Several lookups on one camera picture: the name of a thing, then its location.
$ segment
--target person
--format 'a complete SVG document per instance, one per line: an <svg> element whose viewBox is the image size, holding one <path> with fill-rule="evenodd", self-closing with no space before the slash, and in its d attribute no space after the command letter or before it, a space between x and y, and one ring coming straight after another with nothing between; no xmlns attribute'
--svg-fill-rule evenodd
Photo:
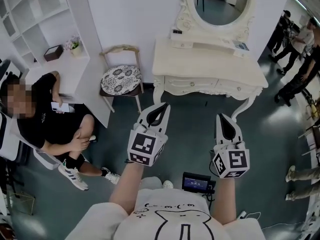
<svg viewBox="0 0 320 240"><path fill-rule="evenodd" d="M17 77L8 77L1 85L0 99L8 112L17 117L20 134L33 146L61 161L59 172L80 190L88 185L79 172L87 176L103 176L116 184L119 175L107 168L96 168L85 161L82 151L90 142L94 118L89 113L56 113L51 102L62 105L59 96L60 75L53 71L43 75L26 90Z"/></svg>
<svg viewBox="0 0 320 240"><path fill-rule="evenodd" d="M319 45L313 49L311 56L305 59L298 73L274 96L274 101L278 103L282 98L288 106L291 106L290 100L300 93L320 70L320 47Z"/></svg>
<svg viewBox="0 0 320 240"><path fill-rule="evenodd" d="M237 220L233 178L219 180L210 215L200 195L141 181L143 171L128 163L109 202L93 205L66 240L265 240L256 219Z"/></svg>
<svg viewBox="0 0 320 240"><path fill-rule="evenodd" d="M300 28L300 33L296 36L277 56L273 57L269 55L271 60L274 63L277 63L278 60L282 59L286 55L290 54L288 64L281 70L280 68L277 71L285 75L294 65L296 58L304 51L306 45L314 42L314 29L317 27L317 22L314 18L311 18L307 24L307 26L303 26Z"/></svg>
<svg viewBox="0 0 320 240"><path fill-rule="evenodd" d="M296 167L292 165L289 168L287 175L285 176L285 181L308 181L308 180L318 180L320 179L320 167L313 169L306 169L302 171L296 171ZM297 199L307 198L311 195L320 193L320 181L311 184L301 190L293 191L285 195L286 201L294 201Z"/></svg>
<svg viewBox="0 0 320 240"><path fill-rule="evenodd" d="M280 17L280 20L276 25L275 30L273 31L273 34L267 44L269 49L273 51L275 54L281 47L282 41L285 37L285 31L287 31L287 29L289 28L290 17L290 11L284 10L284 14Z"/></svg>

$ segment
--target sock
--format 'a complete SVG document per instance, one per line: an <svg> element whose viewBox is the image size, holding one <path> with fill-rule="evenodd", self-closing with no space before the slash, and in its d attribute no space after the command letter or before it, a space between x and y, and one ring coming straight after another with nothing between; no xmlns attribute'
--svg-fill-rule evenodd
<svg viewBox="0 0 320 240"><path fill-rule="evenodd" d="M68 169L74 169L77 167L77 160L73 159L72 157L68 156L65 159L65 167L67 167Z"/></svg>
<svg viewBox="0 0 320 240"><path fill-rule="evenodd" d="M105 177L109 172L106 169L100 169L102 171L102 177Z"/></svg>

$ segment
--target black shorts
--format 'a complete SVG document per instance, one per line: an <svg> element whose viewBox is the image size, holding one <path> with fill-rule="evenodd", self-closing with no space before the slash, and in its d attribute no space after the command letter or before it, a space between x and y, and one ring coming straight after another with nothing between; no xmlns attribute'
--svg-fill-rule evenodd
<svg viewBox="0 0 320 240"><path fill-rule="evenodd" d="M90 115L91 113L86 108L82 108L80 105L77 107L75 106L75 113L64 113L59 114L59 125L62 129L57 129L56 127L53 127L54 130L52 134L52 140L49 141L53 144L68 144L73 139L76 131L80 128L81 122L84 119L85 115ZM69 156L69 152L56 155L55 158L57 158L59 161L63 162L67 157ZM81 154L79 155L77 162L77 168L80 168L82 164L85 162L84 156Z"/></svg>

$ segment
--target knee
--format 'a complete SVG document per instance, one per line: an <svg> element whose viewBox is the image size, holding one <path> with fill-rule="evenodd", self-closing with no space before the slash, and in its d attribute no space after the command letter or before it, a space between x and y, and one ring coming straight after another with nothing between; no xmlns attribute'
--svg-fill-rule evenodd
<svg viewBox="0 0 320 240"><path fill-rule="evenodd" d="M83 126L88 130L94 130L95 127L95 119L91 114L86 114L82 119Z"/></svg>

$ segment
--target gray floor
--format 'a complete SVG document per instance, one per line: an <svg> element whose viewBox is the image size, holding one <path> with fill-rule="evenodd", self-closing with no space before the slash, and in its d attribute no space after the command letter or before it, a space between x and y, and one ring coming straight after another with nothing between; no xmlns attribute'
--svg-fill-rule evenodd
<svg viewBox="0 0 320 240"><path fill-rule="evenodd" d="M274 95L283 86L275 65L265 52L259 64L269 88L237 120L250 150L251 169L236 181L237 212L261 212L261 227L277 223L294 224L306 217L309 199L285 201L285 194L310 184L302 181L287 184L285 175L290 165L308 168L310 158L300 154L308 149L298 104L291 107L274 103ZM153 104L152 90L140 96L142 108ZM165 93L162 100L171 104L166 134L169 140L161 157L144 176L171 180L181 188L183 172L210 175L209 150L214 146L214 125L217 113L231 115L241 104L233 98L192 93L173 96ZM127 157L130 130L138 118L134 98L116 98L115 113L109 127L98 128L98 143L90 145L85 156L96 166L107 166L121 174ZM62 240L78 223L88 208L107 202L114 185L102 177L83 177L88 191L75 188L58 170L50 171L33 156L28 165L19 168L18 176L25 182L24 190L36 197L34 215L13 212L13 223L20 240ZM275 226L264 230L268 240L291 240L297 237L294 226Z"/></svg>
<svg viewBox="0 0 320 240"><path fill-rule="evenodd" d="M241 12L235 9L234 6L228 4L224 0L194 0L194 5L197 13L204 21L212 25L222 26L234 22Z"/></svg>

